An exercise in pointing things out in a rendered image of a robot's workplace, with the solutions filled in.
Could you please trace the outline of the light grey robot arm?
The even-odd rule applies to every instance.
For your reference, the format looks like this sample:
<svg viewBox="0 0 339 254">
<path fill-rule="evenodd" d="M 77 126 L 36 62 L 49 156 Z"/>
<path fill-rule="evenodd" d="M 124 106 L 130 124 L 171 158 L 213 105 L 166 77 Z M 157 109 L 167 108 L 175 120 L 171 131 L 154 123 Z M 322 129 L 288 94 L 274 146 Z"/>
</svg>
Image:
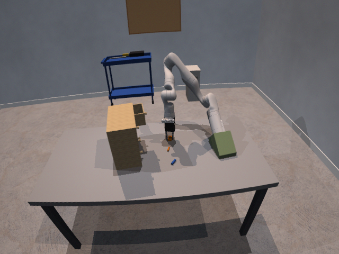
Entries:
<svg viewBox="0 0 339 254">
<path fill-rule="evenodd" d="M 176 100 L 176 91 L 174 88 L 174 76 L 173 74 L 171 74 L 172 68 L 176 65 L 180 71 L 183 82 L 194 93 L 194 95 L 198 98 L 200 103 L 205 108 L 208 108 L 207 116 L 210 123 L 212 134 L 224 132 L 225 128 L 219 114 L 219 107 L 214 94 L 209 93 L 206 96 L 202 95 L 199 88 L 198 80 L 186 68 L 186 66 L 183 64 L 183 62 L 176 54 L 172 52 L 169 53 L 167 57 L 164 59 L 163 63 L 165 72 L 164 87 L 165 89 L 167 89 L 161 92 L 161 98 L 164 104 L 164 112 L 166 113 L 174 112 L 174 104 L 168 101 Z"/>
</svg>

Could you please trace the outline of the wooden chest of drawers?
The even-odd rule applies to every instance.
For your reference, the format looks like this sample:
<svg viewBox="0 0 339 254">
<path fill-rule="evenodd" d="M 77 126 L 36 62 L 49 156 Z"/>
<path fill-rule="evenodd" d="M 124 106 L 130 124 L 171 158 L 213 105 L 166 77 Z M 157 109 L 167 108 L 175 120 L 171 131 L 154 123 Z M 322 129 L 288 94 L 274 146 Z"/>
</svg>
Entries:
<svg viewBox="0 0 339 254">
<path fill-rule="evenodd" d="M 106 134 L 116 170 L 142 166 L 132 103 L 108 106 Z"/>
</svg>

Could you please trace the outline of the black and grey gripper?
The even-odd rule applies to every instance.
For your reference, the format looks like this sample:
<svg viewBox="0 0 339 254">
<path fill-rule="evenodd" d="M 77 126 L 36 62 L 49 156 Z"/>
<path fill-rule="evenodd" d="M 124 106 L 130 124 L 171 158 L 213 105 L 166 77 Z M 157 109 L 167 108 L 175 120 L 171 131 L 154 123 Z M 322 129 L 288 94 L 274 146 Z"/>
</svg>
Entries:
<svg viewBox="0 0 339 254">
<path fill-rule="evenodd" d="M 172 140 L 174 139 L 174 131 L 175 131 L 175 113 L 166 113 L 164 112 L 164 119 L 162 119 L 162 123 L 165 123 L 165 133 L 167 140 L 167 132 L 172 132 Z"/>
</svg>

